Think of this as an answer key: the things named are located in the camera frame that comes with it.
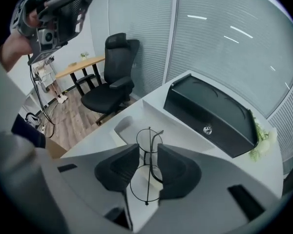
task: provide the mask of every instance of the black cable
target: black cable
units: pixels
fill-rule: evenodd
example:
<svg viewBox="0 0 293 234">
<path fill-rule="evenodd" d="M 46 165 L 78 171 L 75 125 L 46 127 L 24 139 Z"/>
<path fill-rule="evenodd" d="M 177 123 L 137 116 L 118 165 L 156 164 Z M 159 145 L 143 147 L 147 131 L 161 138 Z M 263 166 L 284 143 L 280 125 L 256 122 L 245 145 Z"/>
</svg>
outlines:
<svg viewBox="0 0 293 234">
<path fill-rule="evenodd" d="M 152 166 L 152 165 L 150 164 L 150 167 L 149 167 L 149 169 L 148 169 L 148 181 L 147 181 L 146 205 L 148 205 L 148 192 L 149 192 L 149 190 L 150 190 L 150 176 L 151 176 L 151 170 L 152 170 L 151 166 Z"/>
<path fill-rule="evenodd" d="M 152 165 L 152 151 L 153 151 L 153 144 L 154 144 L 154 140 L 155 140 L 155 137 L 162 134 L 164 132 L 164 130 L 160 131 L 159 133 L 157 133 L 156 135 L 153 136 L 152 138 L 152 142 L 151 142 L 151 145 L 150 145 L 150 150 L 151 150 L 151 153 L 150 153 L 150 171 L 151 171 L 151 174 L 153 176 L 153 178 L 155 180 L 157 180 L 158 182 L 160 183 L 163 183 L 163 181 L 161 179 L 159 179 L 155 174 L 154 174 L 154 171 L 153 171 L 153 165 Z"/>
<path fill-rule="evenodd" d="M 147 158 L 147 153 L 145 152 L 145 155 L 143 156 L 143 164 L 146 165 L 147 162 L 146 162 L 146 158 Z"/>
<path fill-rule="evenodd" d="M 154 132 L 155 134 L 157 134 L 157 132 L 154 131 L 154 130 L 152 130 L 150 127 L 148 127 L 148 128 L 144 128 L 144 129 L 140 130 L 140 131 L 137 133 L 137 135 L 136 135 L 136 143 L 137 143 L 137 144 L 139 144 L 139 141 L 138 141 L 139 133 L 141 133 L 142 131 L 145 131 L 145 130 L 149 130 L 149 131 L 152 131 L 152 132 Z M 160 135 L 158 135 L 158 137 L 161 139 L 161 143 L 163 143 L 162 137 L 161 137 Z M 142 151 L 144 151 L 145 153 L 150 153 L 149 151 L 144 150 L 144 149 L 141 147 L 141 145 L 139 145 L 139 146 L 140 146 L 140 149 L 141 149 Z"/>
<path fill-rule="evenodd" d="M 149 165 L 142 165 L 142 166 L 139 166 L 139 167 L 137 168 L 137 170 L 139 170 L 141 167 L 144 167 L 144 166 L 149 166 Z M 140 201 L 146 203 L 145 200 L 140 199 L 140 198 L 138 198 L 138 197 L 135 195 L 135 193 L 133 192 L 132 186 L 131 186 L 131 182 L 130 182 L 129 185 L 130 185 L 130 190 L 131 190 L 132 194 L 136 197 L 136 199 L 138 199 L 138 200 L 140 200 Z M 156 198 L 156 199 L 153 199 L 153 200 L 148 200 L 148 202 L 154 202 L 154 201 L 156 201 L 156 200 L 158 200 L 158 199 L 159 199 L 159 197 Z"/>
<path fill-rule="evenodd" d="M 30 71 L 30 79 L 31 79 L 31 81 L 32 81 L 32 83 L 34 85 L 34 89 L 36 91 L 36 94 L 37 94 L 37 97 L 38 97 L 38 100 L 39 100 L 39 104 L 41 106 L 41 111 L 44 114 L 44 116 L 46 117 L 46 119 L 53 125 L 52 134 L 51 134 L 50 137 L 47 137 L 47 138 L 51 138 L 54 135 L 55 124 L 52 122 L 51 118 L 49 117 L 49 115 L 46 113 L 46 111 L 44 109 L 44 106 L 43 106 L 43 103 L 42 103 L 42 100 L 41 100 L 41 97 L 40 97 L 40 94 L 39 94 L 37 84 L 34 81 L 34 75 L 33 75 L 33 72 L 32 72 L 31 65 L 29 65 L 29 71 Z"/>
</svg>

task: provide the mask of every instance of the ceiling light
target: ceiling light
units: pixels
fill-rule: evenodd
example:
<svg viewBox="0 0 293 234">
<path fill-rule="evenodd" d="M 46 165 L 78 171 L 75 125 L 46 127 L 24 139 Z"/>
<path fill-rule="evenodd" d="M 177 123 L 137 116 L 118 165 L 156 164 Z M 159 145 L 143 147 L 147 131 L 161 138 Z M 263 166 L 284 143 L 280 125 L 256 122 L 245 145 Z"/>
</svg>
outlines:
<svg viewBox="0 0 293 234">
<path fill-rule="evenodd" d="M 285 82 L 286 86 L 288 87 L 288 89 L 290 90 L 289 86 L 287 85 L 287 83 Z"/>
<path fill-rule="evenodd" d="M 251 17 L 254 17 L 255 19 L 258 19 L 256 16 L 253 16 L 252 14 L 250 14 L 249 12 L 246 12 L 245 10 L 241 10 L 242 12 L 244 12 L 245 14 L 250 15 Z"/>
<path fill-rule="evenodd" d="M 234 30 L 236 30 L 236 31 L 238 31 L 238 32 L 240 32 L 240 33 L 242 33 L 243 35 L 248 36 L 249 38 L 253 38 L 251 35 L 249 35 L 248 33 L 244 32 L 243 30 L 240 30 L 240 29 L 238 29 L 238 28 L 236 28 L 236 27 L 233 27 L 233 26 L 230 26 L 230 28 L 231 28 L 231 29 L 234 29 Z"/>
<path fill-rule="evenodd" d="M 231 38 L 229 38 L 229 37 L 226 37 L 226 36 L 224 36 L 224 37 L 227 38 L 227 39 L 229 39 L 229 40 L 231 40 L 231 41 L 234 41 L 234 42 L 236 42 L 236 43 L 239 43 L 238 41 L 233 40 L 233 39 L 231 39 Z"/>
<path fill-rule="evenodd" d="M 198 19 L 203 19 L 203 20 L 207 19 L 207 18 L 204 18 L 204 17 L 191 16 L 191 15 L 188 15 L 188 18 L 198 18 Z"/>
</svg>

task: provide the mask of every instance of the window blinds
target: window blinds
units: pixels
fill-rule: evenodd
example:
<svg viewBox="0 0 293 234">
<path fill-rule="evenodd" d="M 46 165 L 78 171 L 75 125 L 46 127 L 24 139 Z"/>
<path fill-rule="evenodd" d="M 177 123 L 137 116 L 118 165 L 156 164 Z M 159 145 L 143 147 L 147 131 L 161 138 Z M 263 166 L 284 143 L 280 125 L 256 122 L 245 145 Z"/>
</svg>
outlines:
<svg viewBox="0 0 293 234">
<path fill-rule="evenodd" d="M 284 161 L 293 156 L 293 90 L 284 104 L 269 119 L 269 123 L 278 130 L 278 141 Z"/>
<path fill-rule="evenodd" d="M 125 32 L 140 41 L 131 77 L 143 97 L 163 81 L 172 0 L 109 0 L 110 34 Z"/>
<path fill-rule="evenodd" d="M 268 117 L 293 84 L 292 22 L 268 0 L 178 1 L 167 80 L 196 71 Z"/>
<path fill-rule="evenodd" d="M 93 48 L 96 56 L 104 55 L 105 40 L 108 32 L 108 0 L 93 0 L 89 7 L 90 27 L 93 41 Z M 100 72 L 104 70 L 104 63 L 97 64 Z"/>
</svg>

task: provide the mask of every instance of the chair armrest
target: chair armrest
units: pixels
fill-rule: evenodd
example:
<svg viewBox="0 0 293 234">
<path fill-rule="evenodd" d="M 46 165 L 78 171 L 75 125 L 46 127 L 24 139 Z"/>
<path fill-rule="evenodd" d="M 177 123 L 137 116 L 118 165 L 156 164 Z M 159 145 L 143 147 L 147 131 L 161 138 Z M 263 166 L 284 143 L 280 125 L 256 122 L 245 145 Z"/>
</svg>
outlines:
<svg viewBox="0 0 293 234">
<path fill-rule="evenodd" d="M 132 83 L 132 80 L 129 76 L 120 78 L 116 82 L 112 83 L 109 88 L 110 89 L 120 89 Z"/>
</svg>

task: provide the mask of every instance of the green plant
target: green plant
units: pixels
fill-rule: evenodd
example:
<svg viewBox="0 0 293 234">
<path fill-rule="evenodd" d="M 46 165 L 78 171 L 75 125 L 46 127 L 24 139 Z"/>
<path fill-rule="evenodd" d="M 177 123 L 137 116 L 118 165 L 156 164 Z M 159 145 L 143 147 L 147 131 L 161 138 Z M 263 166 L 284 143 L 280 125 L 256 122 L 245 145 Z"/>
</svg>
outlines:
<svg viewBox="0 0 293 234">
<path fill-rule="evenodd" d="M 260 159 L 261 156 L 266 155 L 269 149 L 274 145 L 274 143 L 276 143 L 278 133 L 276 128 L 272 128 L 270 132 L 267 133 L 264 129 L 262 129 L 255 117 L 254 120 L 258 137 L 258 144 L 253 150 L 249 152 L 249 155 L 251 159 L 256 162 Z"/>
<path fill-rule="evenodd" d="M 83 52 L 83 53 L 80 54 L 80 56 L 81 57 L 87 57 L 87 56 L 89 56 L 89 53 L 88 52 Z"/>
</svg>

